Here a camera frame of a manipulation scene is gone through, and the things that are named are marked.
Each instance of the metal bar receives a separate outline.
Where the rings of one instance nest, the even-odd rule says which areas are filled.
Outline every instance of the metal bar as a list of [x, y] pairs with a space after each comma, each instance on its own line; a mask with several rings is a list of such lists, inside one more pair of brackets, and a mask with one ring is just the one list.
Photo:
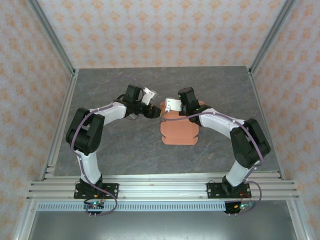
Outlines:
[[297, 0], [287, 0], [285, 2], [285, 4], [283, 5], [283, 8], [280, 11], [280, 14], [278, 15], [277, 19], [275, 20], [273, 26], [271, 27], [266, 39], [264, 40], [258, 54], [256, 55], [256, 57], [252, 63], [252, 66], [249, 69], [251, 75], [254, 75], [255, 72], [257, 71], [257, 69], [259, 68], [261, 61], [264, 59], [270, 46], [272, 45], [275, 38], [277, 37], [278, 32], [280, 31], [285, 20], [287, 19], [288, 15], [290, 14], [296, 1]]
[[[60, 109], [59, 119], [58, 119], [57, 126], [55, 128], [55, 133], [52, 140], [51, 148], [46, 160], [46, 165], [42, 169], [41, 180], [48, 178], [49, 177], [48, 174], [50, 174], [50, 176], [53, 177], [53, 172], [54, 172], [53, 168], [55, 168], [56, 162], [58, 159], [58, 154], [59, 154], [61, 141], [64, 134], [64, 129], [67, 122], [67, 117], [68, 117], [68, 113], [69, 113], [69, 109], [72, 101], [72, 96], [73, 96], [77, 78], [78, 78], [78, 72], [79, 70], [77, 69], [75, 73], [70, 77], [69, 85], [68, 85], [66, 94], [63, 98], [63, 104]], [[47, 170], [48, 167], [50, 167], [51, 169], [50, 173], [48, 173], [48, 170]]]
[[73, 74], [75, 69], [66, 54], [64, 48], [62, 47], [57, 35], [55, 34], [54, 29], [52, 28], [51, 24], [49, 23], [44, 11], [42, 10], [39, 2], [37, 0], [27, 0], [31, 9], [34, 11], [34, 14], [37, 16], [40, 24], [42, 25], [43, 30], [47, 34], [48, 38], [50, 39], [53, 47], [57, 51], [58, 55], [60, 56], [63, 65], [65, 66], [66, 70]]
[[18, 227], [13, 237], [14, 240], [29, 239], [31, 228], [36, 216], [38, 204], [39, 203], [37, 201], [26, 202], [26, 206], [24, 208]]
[[[213, 172], [213, 173], [170, 173], [170, 174], [137, 174], [137, 175], [104, 175], [104, 180], [115, 179], [115, 180], [126, 180], [129, 181], [142, 181], [142, 180], [211, 180], [214, 178], [222, 179], [227, 173], [226, 172]], [[48, 177], [46, 181], [74, 181], [79, 180], [79, 176], [55, 176]], [[278, 180], [281, 178], [278, 171], [255, 171], [253, 172], [249, 180], [254, 180], [254, 178], [266, 178], [266, 179], [275, 179]]]
[[[260, 101], [260, 98], [259, 98], [259, 95], [258, 95], [258, 91], [257, 91], [257, 87], [256, 87], [256, 84], [255, 84], [254, 76], [250, 75], [250, 73], [249, 73], [249, 78], [250, 78], [251, 85], [252, 85], [252, 88], [253, 88], [253, 91], [254, 91], [254, 94], [255, 94], [255, 98], [257, 100], [257, 103], [258, 103], [258, 106], [259, 106], [259, 109], [260, 109], [260, 112], [261, 112], [261, 115], [262, 115], [262, 119], [263, 119], [263, 122], [264, 122], [264, 125], [265, 125], [265, 128], [266, 128], [266, 133], [268, 135], [268, 138], [271, 140], [271, 148], [275, 149], [273, 147], [273, 141], [272, 141], [273, 139], [272, 139], [270, 131], [269, 131], [269, 127], [268, 127], [268, 123], [267, 123], [267, 119], [266, 119], [266, 114], [265, 114], [265, 111], [264, 111], [264, 109], [262, 107], [262, 104], [261, 104], [261, 101]], [[280, 168], [280, 176], [281, 176], [281, 178], [284, 178], [285, 171], [284, 171], [284, 168], [282, 166], [282, 163], [279, 161], [279, 159], [280, 159], [279, 154], [278, 154], [277, 151], [274, 151], [274, 153], [275, 153], [276, 160], [277, 160], [279, 168]]]
[[[136, 191], [197, 191], [199, 189], [205, 191], [206, 186], [204, 183], [176, 183], [176, 184], [165, 184], [165, 183], [154, 183], [154, 184], [145, 184], [139, 182], [133, 183], [123, 183], [119, 182], [121, 186], [121, 192], [136, 192]], [[292, 182], [275, 182], [275, 183], [260, 183], [259, 184], [262, 190], [295, 190], [295, 184]], [[258, 190], [258, 187], [255, 184], [250, 186], [251, 190]], [[75, 185], [70, 184], [32, 184], [29, 191], [74, 191]]]
[[[220, 182], [226, 173], [178, 173], [147, 175], [110, 175], [103, 181], [119, 183], [119, 201], [212, 201], [207, 197], [210, 180]], [[279, 172], [255, 172], [250, 176], [260, 184], [263, 200], [298, 199], [294, 181], [281, 180]], [[51, 177], [32, 182], [27, 198], [41, 201], [73, 200], [75, 182], [79, 177]], [[250, 185], [252, 198], [257, 200], [260, 192]]]
[[57, 163], [58, 154], [59, 154], [59, 150], [60, 150], [60, 146], [61, 146], [61, 142], [62, 142], [62, 138], [63, 138], [63, 134], [64, 134], [64, 130], [65, 130], [68, 114], [69, 114], [69, 109], [70, 109], [72, 97], [74, 94], [74, 90], [76, 87], [76, 82], [78, 79], [78, 73], [79, 73], [79, 70], [77, 69], [72, 77], [72, 80], [70, 82], [70, 87], [68, 88], [65, 99], [63, 101], [61, 115], [59, 116], [58, 126], [56, 129], [57, 138], [56, 138], [55, 145], [53, 146], [54, 148], [52, 149], [48, 164]]
[[307, 223], [305, 211], [301, 201], [287, 200], [286, 204], [289, 209], [290, 217], [294, 227], [297, 240], [313, 240], [310, 226]]

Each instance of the floral wallpaper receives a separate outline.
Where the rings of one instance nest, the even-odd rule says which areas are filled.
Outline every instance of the floral wallpaper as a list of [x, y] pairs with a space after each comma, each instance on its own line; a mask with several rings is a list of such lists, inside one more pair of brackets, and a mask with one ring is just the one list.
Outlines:
[[0, 239], [39, 180], [69, 81], [26, 0], [0, 1]]
[[250, 66], [286, 0], [39, 0], [75, 68]]
[[320, 1], [297, 1], [254, 80], [278, 159], [319, 239]]

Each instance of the cable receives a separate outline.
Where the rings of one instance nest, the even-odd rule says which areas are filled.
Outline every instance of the cable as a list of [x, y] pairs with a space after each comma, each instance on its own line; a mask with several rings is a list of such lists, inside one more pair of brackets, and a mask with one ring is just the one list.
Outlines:
[[250, 199], [250, 201], [252, 202], [252, 199], [251, 199], [251, 197], [248, 195], [248, 194], [246, 194], [246, 193], [244, 193], [244, 192], [240, 192], [240, 194], [242, 195], [242, 197], [241, 197], [241, 199], [243, 199], [243, 195], [245, 195], [245, 196], [247, 196], [249, 199]]
[[[109, 104], [109, 105], [107, 105], [107, 106], [104, 106], [104, 107], [101, 107], [101, 108], [97, 108], [97, 109], [94, 109], [93, 111], [89, 112], [89, 114], [86, 115], [86, 116], [82, 119], [82, 121], [80, 122], [79, 126], [77, 127], [77, 129], [76, 129], [76, 131], [75, 131], [75, 133], [74, 133], [73, 139], [72, 139], [72, 141], [71, 141], [71, 145], [70, 145], [72, 151], [74, 151], [75, 155], [78, 156], [78, 158], [79, 158], [80, 170], [81, 170], [81, 173], [83, 174], [84, 179], [87, 181], [87, 183], [90, 184], [93, 188], [99, 190], [100, 192], [103, 192], [103, 193], [105, 193], [105, 194], [108, 194], [108, 195], [109, 195], [110, 197], [112, 197], [112, 198], [114, 199], [114, 201], [115, 201], [115, 206], [113, 207], [113, 209], [111, 209], [110, 211], [102, 212], [102, 213], [100, 213], [100, 214], [95, 214], [95, 216], [104, 216], [104, 215], [113, 213], [113, 212], [117, 209], [117, 207], [118, 207], [118, 201], [117, 201], [116, 197], [115, 197], [112, 193], [110, 193], [110, 192], [108, 192], [108, 191], [106, 191], [106, 190], [103, 190], [103, 189], [101, 189], [100, 187], [97, 187], [96, 185], [94, 185], [94, 184], [89, 180], [89, 178], [87, 177], [87, 175], [86, 175], [86, 173], [85, 173], [84, 164], [83, 164], [83, 162], [82, 162], [82, 157], [81, 157], [81, 155], [80, 155], [79, 153], [77, 153], [77, 152], [75, 151], [75, 141], [76, 141], [76, 138], [77, 138], [77, 136], [78, 136], [78, 134], [79, 134], [79, 131], [80, 131], [81, 127], [83, 126], [83, 124], [85, 123], [85, 121], [86, 121], [92, 114], [94, 114], [94, 113], [96, 113], [96, 112], [99, 112], [99, 111], [103, 111], [103, 110], [110, 109], [113, 105], [114, 105], [114, 102], [112, 102], [111, 104]], [[89, 208], [88, 206], [86, 207], [85, 213], [90, 216], [91, 213], [88, 212], [88, 208]]]
[[251, 207], [249, 210], [244, 211], [244, 212], [239, 212], [237, 215], [243, 215], [243, 214], [246, 214], [246, 213], [250, 212], [252, 209], [254, 209], [254, 208], [261, 202], [262, 190], [261, 190], [260, 185], [259, 185], [257, 182], [255, 182], [255, 181], [246, 181], [245, 184], [255, 184], [255, 185], [257, 185], [257, 187], [258, 187], [258, 189], [259, 189], [259, 199], [258, 199], [258, 201], [256, 202], [256, 204], [253, 205], [253, 207]]
[[[109, 95], [109, 96], [111, 95], [111, 94], [110, 94], [110, 86], [111, 86], [111, 83], [112, 83], [113, 81], [117, 80], [117, 79], [122, 79], [122, 78], [131, 80], [131, 81], [135, 82], [140, 88], [144, 89], [144, 87], [143, 87], [139, 82], [137, 82], [135, 78], [130, 77], [130, 76], [121, 75], [121, 76], [113, 77], [113, 78], [110, 80], [110, 82], [109, 82], [109, 84], [108, 84], [108, 88], [107, 88], [107, 91], [108, 91], [108, 95]], [[108, 195], [109, 195], [110, 197], [112, 197], [112, 198], [114, 199], [114, 201], [115, 201], [115, 206], [114, 206], [113, 209], [111, 209], [110, 211], [107, 211], [107, 212], [102, 212], [102, 213], [100, 213], [100, 214], [98, 214], [98, 215], [95, 214], [95, 216], [103, 216], [103, 215], [107, 215], [107, 214], [110, 214], [110, 213], [114, 212], [114, 211], [117, 209], [117, 207], [118, 207], [118, 201], [117, 201], [116, 197], [115, 197], [113, 194], [111, 194], [110, 192], [108, 192], [108, 191], [106, 191], [106, 190], [103, 190], [103, 189], [97, 187], [96, 185], [94, 185], [94, 184], [88, 179], [88, 177], [87, 177], [87, 175], [86, 175], [86, 173], [85, 173], [85, 170], [84, 170], [84, 165], [83, 165], [83, 162], [82, 162], [82, 157], [81, 157], [80, 154], [78, 154], [78, 153], [75, 151], [75, 141], [76, 141], [76, 138], [77, 138], [77, 136], [78, 136], [78, 134], [79, 134], [79, 131], [80, 131], [81, 127], [83, 126], [83, 124], [85, 123], [85, 121], [86, 121], [92, 114], [94, 114], [94, 113], [96, 113], [96, 112], [98, 112], [98, 111], [100, 111], [100, 110], [102, 110], [102, 111], [103, 111], [103, 110], [107, 110], [107, 109], [111, 108], [113, 105], [114, 105], [114, 102], [112, 102], [111, 104], [109, 104], [109, 105], [107, 105], [107, 106], [105, 106], [105, 107], [97, 108], [97, 109], [91, 111], [88, 115], [86, 115], [86, 116], [83, 118], [83, 120], [80, 122], [79, 126], [77, 127], [77, 129], [76, 129], [76, 131], [75, 131], [75, 134], [74, 134], [74, 136], [73, 136], [71, 145], [70, 145], [72, 151], [74, 151], [75, 155], [78, 156], [78, 158], [79, 158], [80, 170], [81, 170], [81, 173], [83, 174], [83, 177], [84, 177], [85, 180], [87, 181], [87, 183], [90, 184], [90, 185], [91, 185], [92, 187], [94, 187], [95, 189], [101, 191], [102, 193], [108, 194]], [[88, 212], [88, 206], [86, 207], [85, 212], [86, 212], [86, 214], [88, 214], [88, 215], [90, 216], [91, 213]]]
[[137, 84], [140, 88], [142, 88], [142, 89], [145, 88], [145, 87], [142, 86], [139, 82], [137, 82], [137, 80], [136, 80], [135, 78], [133, 78], [133, 77], [131, 77], [131, 76], [124, 76], [124, 75], [115, 76], [115, 77], [113, 77], [113, 78], [110, 80], [110, 82], [109, 82], [109, 84], [108, 84], [107, 91], [108, 91], [108, 95], [109, 95], [109, 96], [111, 95], [111, 94], [110, 94], [111, 83], [112, 83], [113, 81], [117, 80], [117, 79], [127, 79], [127, 80], [130, 80], [130, 81], [134, 82], [135, 84]]
[[116, 99], [122, 99], [124, 97], [125, 94], [121, 94], [120, 96], [118, 96]]
[[[249, 133], [249, 131], [238, 121], [236, 121], [235, 119], [232, 119], [231, 117], [227, 116], [227, 115], [224, 115], [222, 113], [219, 113], [219, 112], [200, 112], [200, 113], [196, 113], [196, 114], [192, 114], [190, 116], [186, 116], [186, 117], [182, 117], [182, 118], [173, 118], [173, 119], [170, 119], [170, 118], [164, 118], [163, 116], [166, 114], [167, 112], [164, 112], [160, 117], [164, 120], [164, 121], [180, 121], [180, 120], [185, 120], [185, 119], [190, 119], [190, 118], [194, 118], [194, 117], [197, 117], [197, 116], [201, 116], [201, 115], [216, 115], [216, 116], [220, 116], [220, 117], [223, 117], [224, 119], [227, 119], [229, 120], [230, 122], [232, 123], [235, 123], [237, 124], [239, 127], [242, 128], [242, 130], [246, 133], [246, 135], [249, 137], [249, 139], [251, 140], [255, 150], [257, 151], [258, 155], [259, 155], [259, 158], [260, 158], [260, 161], [261, 161], [261, 164], [264, 164], [264, 158], [262, 156], [262, 153], [256, 143], [256, 141], [254, 140], [254, 138], [251, 136], [251, 134]], [[240, 212], [238, 213], [239, 214], [245, 214], [249, 211], [251, 211], [252, 209], [254, 209], [261, 201], [261, 198], [262, 198], [262, 190], [261, 190], [261, 187], [259, 186], [258, 183], [256, 183], [255, 181], [247, 181], [247, 178], [248, 176], [253, 172], [254, 168], [252, 167], [251, 170], [248, 172], [248, 174], [244, 177], [244, 181], [243, 183], [244, 184], [249, 184], [249, 183], [252, 183], [252, 184], [255, 184], [257, 185], [258, 189], [259, 189], [259, 199], [257, 201], [257, 203], [252, 207], [250, 208], [249, 210], [245, 211], [245, 212]]]
[[229, 120], [230, 122], [232, 123], [235, 123], [237, 124], [240, 128], [242, 128], [242, 130], [245, 132], [245, 134], [249, 137], [249, 139], [251, 140], [255, 150], [257, 151], [258, 155], [259, 155], [259, 158], [260, 158], [260, 161], [261, 161], [261, 164], [264, 164], [265, 161], [264, 161], [264, 157], [262, 156], [261, 154], [261, 151], [256, 143], [256, 141], [254, 140], [254, 138], [251, 136], [251, 134], [249, 133], [249, 131], [238, 121], [236, 121], [235, 119], [227, 116], [227, 115], [224, 115], [220, 112], [200, 112], [200, 113], [196, 113], [196, 114], [192, 114], [190, 116], [186, 116], [186, 117], [182, 117], [182, 118], [165, 118], [163, 117], [165, 114], [167, 113], [167, 111], [165, 111], [161, 116], [160, 118], [162, 118], [164, 121], [181, 121], [181, 120], [185, 120], [185, 119], [190, 119], [190, 118], [194, 118], [194, 117], [198, 117], [198, 116], [201, 116], [201, 115], [216, 115], [216, 116], [220, 116], [220, 117], [223, 117], [224, 119], [227, 119]]
[[128, 120], [130, 120], [130, 121], [134, 121], [134, 120], [137, 120], [137, 119], [139, 118], [139, 114], [136, 116], [135, 119], [130, 119], [130, 118], [128, 118], [128, 117], [125, 117], [125, 118], [128, 119]]

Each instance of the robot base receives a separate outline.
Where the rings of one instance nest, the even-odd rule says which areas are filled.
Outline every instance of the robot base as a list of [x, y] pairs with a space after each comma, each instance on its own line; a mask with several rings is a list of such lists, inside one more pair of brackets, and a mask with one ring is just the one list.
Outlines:
[[[118, 198], [118, 192], [119, 192], [118, 183], [102, 183], [102, 187], [100, 188], [113, 194], [116, 199]], [[84, 185], [81, 183], [77, 183], [75, 185], [73, 198], [74, 199], [112, 199], [110, 195], [103, 194], [102, 192], [99, 192], [97, 195], [97, 193], [95, 192], [88, 191], [88, 189], [85, 188]]]
[[208, 199], [248, 199], [249, 197], [246, 196], [249, 195], [251, 198], [251, 191], [249, 183], [242, 184], [237, 188], [236, 192], [230, 192], [229, 195], [223, 190], [222, 183], [221, 182], [208, 182], [206, 184], [206, 193], [208, 195]]

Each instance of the gray marble table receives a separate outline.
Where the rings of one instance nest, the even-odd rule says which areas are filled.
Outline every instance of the gray marble table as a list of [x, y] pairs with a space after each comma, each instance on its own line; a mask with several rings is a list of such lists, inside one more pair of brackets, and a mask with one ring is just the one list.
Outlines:
[[[247, 120], [255, 118], [265, 134], [266, 126], [244, 66], [225, 67], [148, 67], [81, 69], [77, 78], [66, 134], [80, 107], [93, 109], [109, 104], [125, 93], [129, 81], [109, 81], [114, 76], [130, 76], [155, 90], [153, 101], [160, 105], [167, 97], [178, 98], [178, 90], [193, 87], [197, 98], [217, 111]], [[235, 161], [231, 141], [220, 133], [200, 128], [196, 145], [165, 145], [161, 140], [161, 120], [121, 119], [104, 127], [97, 150], [99, 169], [104, 175], [171, 174], [228, 172]], [[273, 148], [261, 171], [279, 170]], [[58, 155], [55, 176], [79, 176], [77, 159], [64, 138]]]

